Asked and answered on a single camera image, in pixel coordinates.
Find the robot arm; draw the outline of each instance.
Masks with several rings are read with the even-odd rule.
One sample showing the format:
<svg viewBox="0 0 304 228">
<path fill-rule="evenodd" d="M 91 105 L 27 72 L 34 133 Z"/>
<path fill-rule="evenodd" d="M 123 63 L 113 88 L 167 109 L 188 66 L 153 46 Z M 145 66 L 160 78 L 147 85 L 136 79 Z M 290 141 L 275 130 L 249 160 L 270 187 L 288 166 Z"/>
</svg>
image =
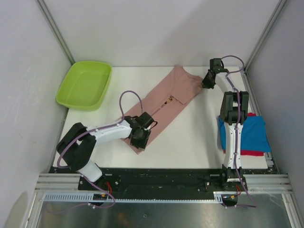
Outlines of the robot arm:
<svg viewBox="0 0 304 228">
<path fill-rule="evenodd" d="M 59 142 L 57 151 L 61 154 L 71 141 L 90 131 L 67 150 L 63 160 L 72 171 L 77 171 L 91 182 L 95 182 L 103 174 L 99 167 L 90 160 L 94 147 L 113 139 L 129 138 L 132 146 L 145 149 L 151 133 L 148 128 L 153 122 L 152 117 L 144 112 L 139 117 L 125 116 L 121 123 L 117 121 L 108 124 L 111 127 L 85 127 L 81 123 L 76 123 Z"/>
<path fill-rule="evenodd" d="M 223 102 L 220 110 L 220 117 L 224 121 L 226 130 L 226 155 L 223 162 L 223 169 L 226 172 L 230 172 L 234 169 L 241 169 L 241 158 L 240 158 L 240 145 L 241 145 L 241 133 L 243 129 L 243 123 L 247 118 L 249 94 L 246 91 L 240 91 L 240 109 L 241 118 L 238 128 L 238 137 L 236 138 L 236 123 L 238 121 L 238 97 L 236 90 L 238 90 L 228 74 L 228 70 L 224 68 L 224 65 L 220 58 L 214 58 L 210 60 L 210 69 L 207 75 L 203 79 L 203 88 L 214 88 L 217 84 L 222 92 L 224 93 Z M 236 155 L 236 164 L 234 165 L 234 157 Z M 227 181 L 237 181 L 238 178 L 235 175 L 227 175 Z"/>
</svg>

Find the pink garment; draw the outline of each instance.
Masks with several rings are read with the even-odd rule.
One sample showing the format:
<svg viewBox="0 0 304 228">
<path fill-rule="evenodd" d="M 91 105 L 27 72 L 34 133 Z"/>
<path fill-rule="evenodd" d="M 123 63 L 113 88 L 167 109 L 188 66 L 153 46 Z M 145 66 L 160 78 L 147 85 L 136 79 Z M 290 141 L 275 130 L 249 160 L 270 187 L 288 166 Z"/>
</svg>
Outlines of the pink garment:
<svg viewBox="0 0 304 228">
<path fill-rule="evenodd" d="M 152 115 L 158 124 L 151 130 L 147 146 L 174 120 L 174 118 L 202 90 L 202 78 L 185 71 L 179 65 L 142 100 L 143 111 Z M 140 103 L 125 115 L 140 116 Z M 142 150 L 130 145 L 130 139 L 124 141 L 139 154 Z"/>
</svg>

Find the lime green basket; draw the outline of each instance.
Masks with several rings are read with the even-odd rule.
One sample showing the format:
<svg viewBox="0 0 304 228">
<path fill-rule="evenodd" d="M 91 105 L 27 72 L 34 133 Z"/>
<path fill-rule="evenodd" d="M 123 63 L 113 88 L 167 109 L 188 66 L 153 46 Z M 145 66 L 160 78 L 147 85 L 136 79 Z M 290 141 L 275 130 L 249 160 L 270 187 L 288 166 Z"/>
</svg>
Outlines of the lime green basket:
<svg viewBox="0 0 304 228">
<path fill-rule="evenodd" d="M 72 65 L 56 95 L 65 107 L 93 111 L 100 107 L 109 87 L 112 67 L 107 63 L 80 61 Z"/>
</svg>

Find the white wall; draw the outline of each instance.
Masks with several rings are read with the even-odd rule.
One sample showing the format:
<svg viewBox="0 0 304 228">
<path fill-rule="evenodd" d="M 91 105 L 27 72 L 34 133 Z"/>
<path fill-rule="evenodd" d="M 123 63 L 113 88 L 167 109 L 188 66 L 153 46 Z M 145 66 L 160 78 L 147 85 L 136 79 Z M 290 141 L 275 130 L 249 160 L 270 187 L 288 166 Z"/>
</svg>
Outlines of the white wall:
<svg viewBox="0 0 304 228">
<path fill-rule="evenodd" d="M 0 31 L 0 227 L 16 228 L 56 143 L 70 64 L 34 0 L 2 1 Z"/>
<path fill-rule="evenodd" d="M 304 1 L 290 1 L 249 70 L 273 154 L 304 214 Z"/>
<path fill-rule="evenodd" d="M 208 66 L 249 58 L 278 0 L 46 0 L 76 61 Z M 237 61 L 227 59 L 228 65 Z"/>
</svg>

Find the white table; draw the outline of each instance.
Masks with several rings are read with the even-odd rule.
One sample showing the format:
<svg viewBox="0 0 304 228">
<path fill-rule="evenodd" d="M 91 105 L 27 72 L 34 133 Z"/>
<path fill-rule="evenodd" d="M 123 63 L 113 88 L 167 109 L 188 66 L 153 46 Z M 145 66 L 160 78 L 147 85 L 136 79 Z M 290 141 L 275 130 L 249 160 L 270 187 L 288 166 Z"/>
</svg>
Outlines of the white table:
<svg viewBox="0 0 304 228">
<path fill-rule="evenodd" d="M 71 126 L 82 122 L 84 126 L 101 126 L 121 116 L 118 100 L 125 90 L 133 90 L 144 98 L 173 67 L 114 67 L 112 79 L 101 107 L 93 112 L 70 109 L 62 132 L 64 136 Z M 228 67 L 229 71 L 238 67 Z M 193 75 L 204 77 L 208 67 L 185 67 Z M 232 74 L 235 85 L 245 90 L 240 73 Z M 111 168 L 221 168 L 224 153 L 220 146 L 217 117 L 223 93 L 218 86 L 203 89 L 174 121 L 137 155 L 123 141 L 117 139 L 96 147 L 91 159 L 99 167 Z M 123 109 L 128 111 L 138 99 L 133 94 L 123 97 Z M 59 154 L 56 153 L 54 167 Z M 245 169 L 266 169 L 263 157 L 241 156 Z"/>
</svg>

